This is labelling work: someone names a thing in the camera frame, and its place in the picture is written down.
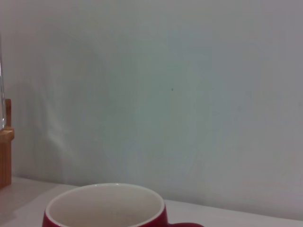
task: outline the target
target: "red mug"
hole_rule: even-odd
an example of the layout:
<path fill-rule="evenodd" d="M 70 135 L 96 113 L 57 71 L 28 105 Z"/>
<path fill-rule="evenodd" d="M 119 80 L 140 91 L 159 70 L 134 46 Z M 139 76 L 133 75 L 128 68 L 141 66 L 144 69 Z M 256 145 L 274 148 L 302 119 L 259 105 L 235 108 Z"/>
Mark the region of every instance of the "red mug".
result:
<path fill-rule="evenodd" d="M 49 202 L 42 227 L 203 227 L 169 224 L 163 198 L 131 184 L 94 184 L 65 192 Z"/>

